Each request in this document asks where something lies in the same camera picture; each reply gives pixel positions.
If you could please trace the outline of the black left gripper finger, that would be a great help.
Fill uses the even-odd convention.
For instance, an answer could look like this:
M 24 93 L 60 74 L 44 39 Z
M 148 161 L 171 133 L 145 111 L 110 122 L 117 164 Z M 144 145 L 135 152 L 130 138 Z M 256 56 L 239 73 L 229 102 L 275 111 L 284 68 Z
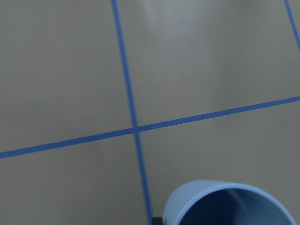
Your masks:
M 163 218 L 162 217 L 153 217 L 152 225 L 163 225 Z

